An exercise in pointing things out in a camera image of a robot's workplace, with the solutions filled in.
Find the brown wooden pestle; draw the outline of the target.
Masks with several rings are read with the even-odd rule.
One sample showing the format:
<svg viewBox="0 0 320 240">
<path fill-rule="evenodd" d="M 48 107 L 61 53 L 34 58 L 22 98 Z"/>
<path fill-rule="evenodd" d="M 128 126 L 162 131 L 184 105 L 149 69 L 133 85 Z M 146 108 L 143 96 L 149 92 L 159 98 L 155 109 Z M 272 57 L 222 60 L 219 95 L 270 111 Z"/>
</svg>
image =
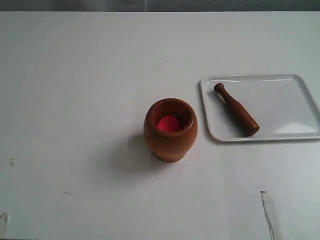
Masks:
<svg viewBox="0 0 320 240">
<path fill-rule="evenodd" d="M 244 106 L 227 92 L 222 83 L 217 83 L 214 86 L 214 91 L 218 93 L 224 100 L 225 106 L 230 115 L 233 117 L 237 125 L 241 128 L 242 132 L 246 136 L 253 136 L 259 131 L 259 124 L 249 114 Z"/>
</svg>

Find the white rectangular tray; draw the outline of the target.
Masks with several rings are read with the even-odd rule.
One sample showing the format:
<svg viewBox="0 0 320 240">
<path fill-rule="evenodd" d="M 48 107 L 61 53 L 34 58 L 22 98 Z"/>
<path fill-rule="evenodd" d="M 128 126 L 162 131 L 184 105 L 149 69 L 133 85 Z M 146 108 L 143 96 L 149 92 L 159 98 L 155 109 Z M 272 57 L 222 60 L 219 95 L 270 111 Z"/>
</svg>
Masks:
<svg viewBox="0 0 320 240">
<path fill-rule="evenodd" d="M 240 102 L 260 129 L 245 136 L 215 92 L 216 84 Z M 320 111 L 303 79 L 294 73 L 206 76 L 199 82 L 209 134 L 220 142 L 319 140 Z"/>
</svg>

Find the grey backdrop curtain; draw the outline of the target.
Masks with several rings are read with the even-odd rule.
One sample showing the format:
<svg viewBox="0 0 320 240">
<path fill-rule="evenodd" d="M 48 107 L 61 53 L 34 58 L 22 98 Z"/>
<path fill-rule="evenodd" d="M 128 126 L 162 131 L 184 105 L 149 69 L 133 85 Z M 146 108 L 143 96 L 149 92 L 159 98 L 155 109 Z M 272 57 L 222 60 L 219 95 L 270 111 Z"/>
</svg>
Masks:
<svg viewBox="0 0 320 240">
<path fill-rule="evenodd" d="M 1 11 L 265 12 L 319 11 L 318 0 L 2 0 Z"/>
</svg>

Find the red ball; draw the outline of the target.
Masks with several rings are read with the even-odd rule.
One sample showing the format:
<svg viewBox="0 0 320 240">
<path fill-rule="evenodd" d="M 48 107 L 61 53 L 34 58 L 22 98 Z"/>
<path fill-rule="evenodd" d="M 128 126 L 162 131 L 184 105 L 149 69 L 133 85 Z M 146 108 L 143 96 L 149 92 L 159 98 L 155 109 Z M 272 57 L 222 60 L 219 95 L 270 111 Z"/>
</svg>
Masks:
<svg viewBox="0 0 320 240">
<path fill-rule="evenodd" d="M 176 116 L 165 115 L 158 121 L 156 127 L 166 133 L 175 133 L 181 131 L 184 125 Z"/>
</svg>

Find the brown wooden mortar cup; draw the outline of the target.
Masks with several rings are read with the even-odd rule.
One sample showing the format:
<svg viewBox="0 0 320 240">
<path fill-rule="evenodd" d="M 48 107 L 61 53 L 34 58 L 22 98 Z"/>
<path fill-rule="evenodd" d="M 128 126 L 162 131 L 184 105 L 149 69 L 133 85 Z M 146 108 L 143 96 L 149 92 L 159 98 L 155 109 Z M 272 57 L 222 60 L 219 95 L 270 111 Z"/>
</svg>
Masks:
<svg viewBox="0 0 320 240">
<path fill-rule="evenodd" d="M 158 121 L 176 116 L 184 128 L 177 132 L 164 132 L 157 128 Z M 193 146 L 198 133 L 198 121 L 193 108 L 178 98 L 165 98 L 155 102 L 146 113 L 143 134 L 149 150 L 163 162 L 181 160 Z"/>
</svg>

